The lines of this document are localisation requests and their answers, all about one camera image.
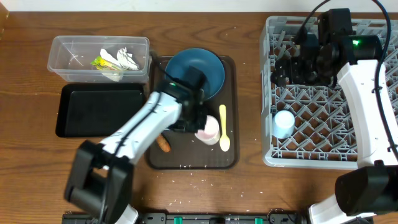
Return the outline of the white pink cup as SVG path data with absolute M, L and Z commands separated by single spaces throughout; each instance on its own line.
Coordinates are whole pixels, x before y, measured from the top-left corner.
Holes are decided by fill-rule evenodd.
M 214 145 L 220 140 L 220 126 L 218 120 L 208 115 L 204 129 L 195 133 L 195 137 L 206 145 Z

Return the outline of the light blue cup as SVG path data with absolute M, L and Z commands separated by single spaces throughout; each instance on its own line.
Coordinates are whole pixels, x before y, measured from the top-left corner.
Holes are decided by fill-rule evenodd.
M 278 139 L 285 139 L 293 134 L 295 126 L 294 115 L 287 110 L 279 111 L 273 117 L 273 136 Z

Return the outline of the white tissue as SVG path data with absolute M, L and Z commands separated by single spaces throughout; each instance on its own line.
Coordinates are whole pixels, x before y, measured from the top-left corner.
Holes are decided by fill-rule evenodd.
M 127 52 L 127 48 L 121 48 L 118 50 L 118 52 L 116 53 L 116 56 L 112 56 L 107 50 L 105 49 L 101 49 L 100 50 L 100 54 L 99 56 L 101 56 L 103 59 L 115 63 L 116 65 L 119 65 L 120 67 L 123 68 L 123 70 L 104 70 L 104 72 L 102 72 L 102 74 L 110 79 L 111 81 L 114 82 L 120 82 L 121 79 L 123 78 L 123 71 L 126 70 L 133 70 L 133 71 L 137 71 L 140 69 L 140 66 L 138 63 L 136 63 L 133 59 L 132 59 L 132 54 Z

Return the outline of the yellow green snack wrapper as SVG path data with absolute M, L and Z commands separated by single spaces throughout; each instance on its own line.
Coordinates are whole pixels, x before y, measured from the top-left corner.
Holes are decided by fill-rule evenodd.
M 109 62 L 103 59 L 101 56 L 97 56 L 91 63 L 97 70 L 123 70 L 122 67 L 115 63 Z

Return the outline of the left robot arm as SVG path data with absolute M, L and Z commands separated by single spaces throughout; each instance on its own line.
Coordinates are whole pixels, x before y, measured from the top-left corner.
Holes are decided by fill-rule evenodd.
M 75 154 L 65 199 L 86 211 L 94 223 L 117 223 L 136 215 L 129 202 L 134 166 L 165 129 L 195 133 L 204 129 L 205 74 L 190 67 L 182 77 L 162 80 L 145 105 L 120 129 L 95 144 L 84 141 Z

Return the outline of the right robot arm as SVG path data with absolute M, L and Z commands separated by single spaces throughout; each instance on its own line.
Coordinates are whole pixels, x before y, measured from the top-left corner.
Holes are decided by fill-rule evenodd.
M 358 146 L 357 169 L 341 175 L 335 192 L 308 209 L 308 223 L 366 223 L 397 211 L 397 121 L 385 84 L 388 42 L 358 35 L 349 9 L 318 17 L 318 32 L 301 26 L 298 56 L 276 61 L 271 82 L 339 85 L 349 107 Z

